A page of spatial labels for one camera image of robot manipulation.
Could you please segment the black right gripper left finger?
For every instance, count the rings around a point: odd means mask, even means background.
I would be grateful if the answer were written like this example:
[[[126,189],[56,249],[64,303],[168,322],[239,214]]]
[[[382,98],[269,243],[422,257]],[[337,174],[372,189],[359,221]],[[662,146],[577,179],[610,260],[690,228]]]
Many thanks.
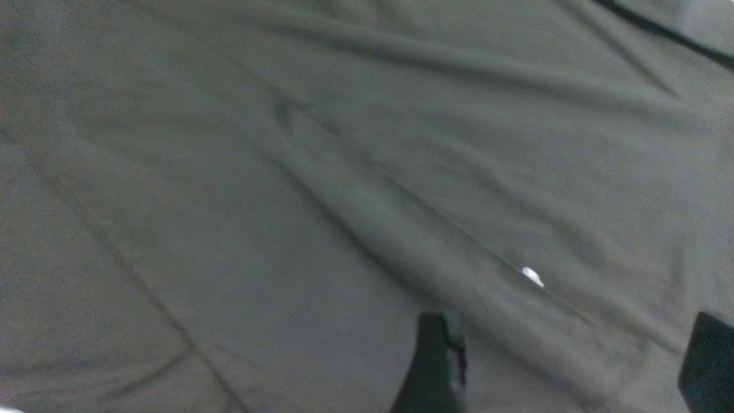
[[[465,412],[466,383],[466,335],[459,317],[421,312],[411,365],[390,411]]]

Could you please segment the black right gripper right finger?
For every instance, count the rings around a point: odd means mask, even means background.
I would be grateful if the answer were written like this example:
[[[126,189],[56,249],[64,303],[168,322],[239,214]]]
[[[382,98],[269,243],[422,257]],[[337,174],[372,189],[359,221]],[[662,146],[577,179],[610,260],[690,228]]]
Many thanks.
[[[733,327],[725,318],[697,314],[677,387],[690,412],[733,411]]]

